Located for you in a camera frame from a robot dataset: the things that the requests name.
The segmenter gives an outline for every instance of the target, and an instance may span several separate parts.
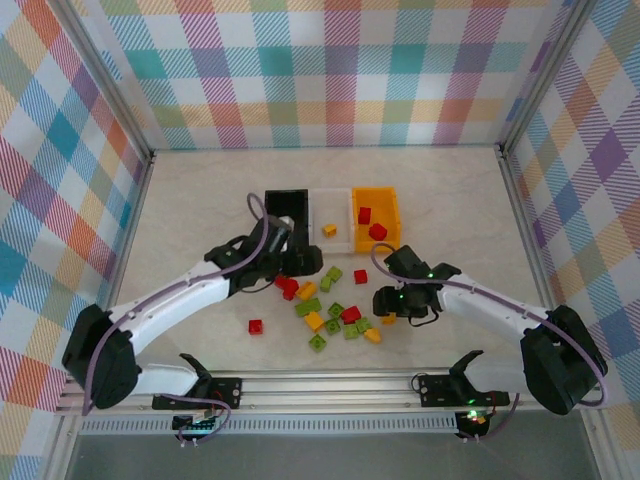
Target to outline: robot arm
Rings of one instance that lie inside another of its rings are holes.
[[[211,377],[190,355],[181,357],[193,369],[169,365],[141,368],[136,356],[193,313],[255,285],[261,278],[270,280],[278,273],[312,275],[322,268],[320,250],[292,242],[289,224],[273,216],[268,217],[266,240],[256,255],[264,229],[260,219],[250,235],[212,249],[187,273],[144,297],[110,311],[91,305],[80,312],[62,364],[83,388],[90,385],[95,407],[109,408],[136,394],[210,398]],[[234,268],[243,262],[244,266]],[[96,351],[92,373],[91,359]]]
[[[385,264],[391,276],[423,283],[381,288],[373,299],[375,315],[395,313],[411,320],[429,311],[437,318],[446,311],[502,336],[520,350],[520,355],[476,350],[459,360],[450,377],[461,402],[476,398],[479,392],[528,392],[548,410],[564,415],[598,383],[593,366],[602,376],[607,373],[606,362],[582,320],[567,306],[547,311],[517,302],[479,285],[451,265],[431,269],[408,246],[389,255]],[[542,323],[558,327],[595,365]]]

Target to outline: white floor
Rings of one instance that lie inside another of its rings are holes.
[[[387,186],[396,188],[407,243],[430,265],[451,263],[477,281],[516,299],[536,303],[537,294],[493,150],[490,148],[360,148],[162,153],[127,266],[120,302],[133,300],[183,274],[205,252],[248,233],[253,217],[248,192],[266,189]],[[390,284],[366,255],[325,256],[345,276],[329,294],[373,317],[374,291]],[[368,285],[354,285],[365,268]],[[382,326],[383,341],[313,336],[280,290],[237,294],[177,325],[144,352],[154,361],[180,363],[188,352],[218,370],[448,367],[473,349],[512,351],[502,339],[472,322],[442,315],[422,328],[405,320]],[[250,319],[261,318],[262,336],[250,336]]]

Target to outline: cable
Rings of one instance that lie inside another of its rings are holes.
[[[255,290],[245,290],[244,288],[241,288],[240,291],[243,292],[243,293],[258,293],[258,292],[261,292],[262,290],[266,290],[267,288],[269,288],[271,285],[274,284],[275,281],[276,280],[273,279],[269,283],[267,283],[266,285],[263,285],[260,288],[256,288]]]
[[[199,439],[197,443],[205,443],[211,440],[216,433],[218,433],[220,430],[224,428],[224,426],[229,422],[229,419],[231,418],[231,407],[229,406],[228,403],[225,403],[221,400],[212,400],[209,398],[181,397],[180,395],[171,395],[169,393],[162,393],[161,396],[168,398],[169,400],[176,400],[178,402],[209,403],[214,407],[215,406],[222,407],[227,412],[227,415],[224,417],[224,420],[222,421],[222,423],[220,423],[216,428],[214,428],[213,431],[211,431],[211,433],[207,433],[204,437]],[[187,441],[182,436],[182,431],[184,430],[184,428],[185,427],[180,427],[180,430],[178,430],[178,440],[180,440],[180,443],[182,444],[183,447],[187,443]]]
[[[109,329],[104,333],[102,338],[100,338],[100,340],[96,344],[96,348],[93,350],[93,353],[91,355],[91,360],[89,360],[89,366],[87,368],[87,378],[85,380],[85,385],[84,385],[84,403],[82,405],[82,416],[86,417],[91,411],[91,409],[93,408],[93,403],[91,402],[91,389],[93,387],[93,377],[96,373],[96,366],[98,364],[98,358],[100,358],[100,353],[102,352],[102,349],[107,343],[107,340],[109,339],[109,337],[116,330],[118,330],[118,328],[120,328],[122,324],[124,324],[127,320],[134,318],[136,313],[141,312],[148,305],[151,305],[153,302],[164,297],[168,293],[171,293],[174,290],[177,290],[178,288],[181,288],[183,286],[186,288],[190,288],[194,284],[204,282],[207,280],[212,280],[216,277],[226,275],[227,273],[235,272],[236,270],[241,269],[245,265],[248,265],[250,262],[253,261],[254,258],[258,256],[258,254],[264,247],[264,244],[267,241],[267,235],[269,234],[269,216],[267,215],[267,209],[264,206],[264,203],[262,203],[262,200],[260,199],[260,197],[258,197],[255,193],[249,193],[247,195],[247,205],[249,205],[249,210],[251,210],[252,214],[255,216],[255,211],[253,210],[253,206],[251,205],[252,199],[255,200],[256,203],[258,203],[260,210],[262,210],[262,219],[263,219],[263,225],[264,225],[264,228],[262,229],[262,236],[260,237],[260,241],[258,242],[256,249],[253,252],[251,252],[251,254],[247,258],[245,258],[244,260],[242,260],[241,262],[235,265],[232,265],[231,267],[218,270],[217,272],[209,273],[206,275],[200,275],[198,277],[194,277],[190,279],[189,281],[183,280],[163,288],[159,292],[154,293],[153,295],[150,295],[149,297],[142,300],[140,303],[134,306],[131,310],[126,312],[116,322],[114,322],[113,325],[109,327]]]
[[[407,320],[409,320],[409,325],[411,325],[412,327],[424,327],[425,325],[430,325],[432,323],[436,323],[438,321],[438,319],[440,318],[440,314],[438,312],[433,312],[435,314],[435,317],[432,318],[431,320],[427,320],[426,322],[422,322],[422,323],[413,323],[411,320],[413,320],[412,317],[408,317]]]
[[[582,357],[582,359],[587,363],[587,365],[589,365],[589,368],[591,368],[591,370],[593,371],[593,374],[596,376],[596,379],[598,380],[598,383],[600,384],[601,387],[601,394],[602,397],[599,400],[596,401],[587,401],[587,400],[582,400],[579,403],[581,405],[587,406],[587,407],[600,407],[604,404],[606,404],[609,401],[609,389],[607,388],[607,384],[604,381],[604,375],[602,375],[602,372],[600,371],[600,369],[598,368],[598,366],[596,365],[596,363],[593,361],[593,359],[589,356],[589,354],[584,350],[584,348],[582,348],[578,342],[576,342],[573,338],[571,338],[569,335],[567,335],[560,327],[557,327],[556,325],[554,325],[553,323],[551,323],[549,320],[542,318],[539,315],[536,315],[534,313],[528,312],[526,309],[522,308],[520,305],[516,305],[515,303],[511,303],[508,300],[505,300],[504,298],[495,295],[494,293],[491,293],[487,290],[484,290],[482,288],[477,288],[477,287],[472,287],[471,285],[467,285],[466,283],[461,283],[461,282],[454,282],[451,280],[438,280],[438,279],[427,279],[427,278],[407,278],[407,277],[401,277],[399,275],[395,275],[387,270],[385,270],[385,268],[380,265],[380,262],[378,262],[378,259],[376,259],[375,253],[376,253],[376,249],[378,247],[387,247],[390,248],[391,250],[395,251],[395,249],[387,244],[387,243],[382,243],[382,242],[378,242],[375,243],[373,245],[373,247],[371,247],[371,261],[373,262],[373,265],[380,270],[383,274],[385,274],[386,276],[393,278],[394,280],[397,280],[399,282],[403,282],[403,283],[415,283],[415,284],[428,284],[428,285],[446,285],[446,286],[450,286],[450,287],[456,287],[456,288],[461,288],[463,290],[468,290],[468,291],[473,291],[474,293],[477,293],[478,295],[481,295],[483,297],[488,298],[489,300],[493,300],[496,303],[499,303],[500,305],[507,307],[515,312],[517,312],[520,315],[526,315],[527,317],[529,317],[531,320],[534,320],[538,323],[541,323],[542,325],[544,325],[546,328],[548,328],[549,330],[551,330],[553,333],[555,333],[556,335],[558,335],[560,338],[562,338],[565,342],[567,342],[577,353],[578,355],[580,355]]]
[[[498,405],[498,399],[496,398],[496,392],[491,391],[491,392],[489,392],[489,395],[491,395],[491,399],[493,401],[493,409],[491,410],[491,415],[495,415],[496,414],[496,407]]]

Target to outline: plaid wall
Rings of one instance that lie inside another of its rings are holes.
[[[35,476],[62,351],[105,300],[141,172],[44,0],[0,0],[0,479]]]
[[[518,93],[518,96],[516,97],[515,101],[513,102],[513,105],[511,106],[511,109],[509,110],[507,119],[502,126],[502,130],[500,131],[500,135],[498,139],[499,143],[502,143],[505,140],[506,136],[509,133],[509,130],[511,129],[511,126],[513,125],[513,120],[515,119],[516,115],[519,113],[520,108],[523,105],[523,102],[529,96],[529,94],[531,93],[531,90],[533,89],[534,85],[538,81],[538,77],[540,75],[540,69],[544,65],[544,62],[546,61],[547,56],[553,51],[553,47],[556,44],[558,38],[560,37],[560,34],[562,33],[562,29],[567,19],[569,18],[569,14],[571,13],[571,10],[573,9],[573,6],[575,4],[576,4],[576,0],[563,0],[562,6],[558,10],[558,13],[556,14],[556,17],[553,21],[553,24],[551,25],[551,28],[547,32],[547,36],[545,37],[544,42],[542,42],[542,46],[540,47],[540,50],[538,51],[538,54],[536,55],[535,60],[531,64],[529,71],[527,72],[527,75],[522,84],[522,87],[520,88],[520,92]]]
[[[611,415],[640,478],[640,1],[600,0],[515,149],[559,302],[609,360]]]
[[[493,143],[560,2],[74,3],[150,143],[196,149]]]

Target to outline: lego brick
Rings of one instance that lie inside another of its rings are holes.
[[[295,296],[299,288],[300,286],[298,285],[297,280],[288,278],[287,283],[284,287],[284,291],[282,292],[282,298],[289,301],[293,300],[293,297]]]
[[[356,323],[356,320],[362,318],[362,315],[360,314],[360,310],[358,310],[358,307],[353,306],[347,308],[344,312],[342,312],[340,314],[340,318],[342,318],[345,325],[350,325],[352,323]]]
[[[383,325],[393,325],[394,323],[396,323],[396,314],[392,313],[390,315],[387,315],[386,317],[381,317],[380,321]]]
[[[280,290],[284,290],[285,288],[287,288],[287,285],[289,284],[289,279],[284,275],[277,275],[276,280],[273,283]]]
[[[298,316],[304,317],[311,312],[319,312],[320,310],[322,310],[322,305],[320,304],[320,300],[318,300],[317,298],[312,298],[311,300],[308,300],[306,302],[299,303],[295,308]]]
[[[285,288],[284,292],[282,292],[282,298],[285,300],[293,300],[293,297],[296,296],[296,290],[288,290]]]
[[[371,223],[371,209],[360,207],[358,211],[358,225],[369,225]]]
[[[318,287],[313,282],[306,282],[302,284],[302,286],[296,292],[296,297],[298,297],[303,302],[309,300],[313,295],[318,291]]]
[[[371,322],[367,317],[362,317],[356,320],[356,327],[358,328],[358,332],[364,333],[370,328],[373,328],[373,325],[371,325]]]
[[[344,312],[344,307],[340,305],[338,302],[334,302],[333,305],[329,307],[327,310],[332,318],[338,318],[342,312]]]
[[[304,321],[307,322],[307,325],[309,325],[309,328],[313,330],[313,333],[318,333],[324,326],[324,320],[318,312],[311,312],[308,315],[305,315]]]
[[[345,325],[342,330],[344,331],[344,338],[346,338],[347,340],[358,338],[360,336],[358,327],[356,327],[355,325]]]
[[[262,335],[262,320],[249,320],[249,335]]]
[[[377,328],[370,328],[369,330],[364,332],[364,338],[369,340],[371,343],[380,343],[382,341],[380,330],[378,330]]]
[[[336,233],[338,233],[338,227],[330,223],[322,227],[322,233],[324,233],[324,236],[327,238],[335,237]]]
[[[329,335],[334,335],[341,330],[340,322],[335,318],[332,318],[331,320],[327,320],[324,324],[324,328],[327,329],[327,333]]]
[[[331,278],[322,277],[322,280],[320,280],[320,291],[329,293],[329,291],[331,290],[332,283],[333,283],[333,280],[331,280]]]
[[[338,280],[340,280],[340,277],[342,277],[342,270],[340,270],[338,267],[331,267],[326,276],[334,282],[337,282]]]
[[[369,236],[374,240],[381,242],[382,240],[387,238],[387,229],[379,223],[374,223],[369,228]]]
[[[324,350],[324,347],[327,346],[327,341],[320,335],[315,335],[311,340],[309,340],[309,345],[317,353],[320,353],[322,350]]]
[[[369,278],[367,277],[366,270],[356,270],[353,272],[353,279],[356,282],[356,285],[362,285],[363,283],[367,283]]]

